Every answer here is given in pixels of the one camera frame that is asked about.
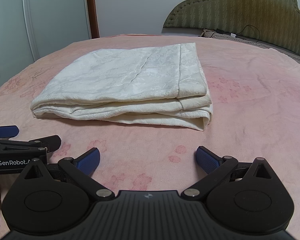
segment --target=pink bedspread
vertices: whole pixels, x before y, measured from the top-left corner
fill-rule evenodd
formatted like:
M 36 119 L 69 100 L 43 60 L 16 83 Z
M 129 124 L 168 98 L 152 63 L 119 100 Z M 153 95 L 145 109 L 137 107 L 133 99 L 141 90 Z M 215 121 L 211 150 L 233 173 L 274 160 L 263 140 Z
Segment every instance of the pink bedspread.
M 106 121 L 35 119 L 30 102 L 64 67 L 97 49 L 132 49 L 196 42 L 213 104 L 205 131 L 126 125 Z M 295 203 L 288 231 L 300 240 L 300 65 L 274 49 L 234 41 L 181 36 L 123 35 L 73 43 L 45 56 L 0 88 L 0 125 L 17 125 L 13 140 L 58 134 L 61 148 L 50 158 L 101 152 L 93 178 L 113 190 L 179 192 L 205 174 L 194 160 L 198 146 L 241 162 L 265 157 Z M 2 199 L 13 176 L 0 176 Z M 0 237 L 8 231 L 0 213 Z

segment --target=white wall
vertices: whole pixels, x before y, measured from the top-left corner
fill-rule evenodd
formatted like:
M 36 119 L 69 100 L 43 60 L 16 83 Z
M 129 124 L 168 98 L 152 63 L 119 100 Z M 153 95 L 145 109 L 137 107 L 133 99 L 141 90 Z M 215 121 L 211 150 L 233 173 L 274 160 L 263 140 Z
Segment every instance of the white wall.
M 168 14 L 182 1 L 184 0 L 96 0 L 100 36 L 162 34 L 162 26 Z M 180 33 L 191 36 L 201 34 L 199 30 L 186 29 L 180 30 Z

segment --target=green upholstered headboard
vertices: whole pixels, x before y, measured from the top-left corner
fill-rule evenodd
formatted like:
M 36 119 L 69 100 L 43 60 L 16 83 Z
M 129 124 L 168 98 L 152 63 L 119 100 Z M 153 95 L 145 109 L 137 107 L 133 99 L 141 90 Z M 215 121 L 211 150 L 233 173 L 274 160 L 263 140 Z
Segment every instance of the green upholstered headboard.
M 260 40 L 300 55 L 300 10 L 297 0 L 186 0 L 178 4 L 163 27 L 220 29 L 240 33 L 246 25 L 260 31 Z M 255 28 L 241 35 L 259 38 Z

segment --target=wardrobe door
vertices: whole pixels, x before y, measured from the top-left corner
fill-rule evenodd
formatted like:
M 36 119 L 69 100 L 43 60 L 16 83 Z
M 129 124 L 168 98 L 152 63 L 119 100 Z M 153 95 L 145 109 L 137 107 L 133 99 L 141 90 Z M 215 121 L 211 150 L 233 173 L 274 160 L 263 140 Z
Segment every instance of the wardrobe door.
M 88 40 L 85 0 L 28 0 L 39 57 Z
M 0 86 L 33 62 L 22 0 L 0 0 Z

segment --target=white blanket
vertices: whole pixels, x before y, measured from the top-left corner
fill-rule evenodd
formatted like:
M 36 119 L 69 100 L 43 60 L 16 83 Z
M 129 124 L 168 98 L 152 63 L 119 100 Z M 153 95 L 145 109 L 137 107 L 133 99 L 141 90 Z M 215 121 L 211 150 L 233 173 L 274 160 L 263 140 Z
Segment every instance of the white blanket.
M 195 43 L 100 49 L 65 67 L 31 103 L 34 117 L 204 130 L 212 101 Z

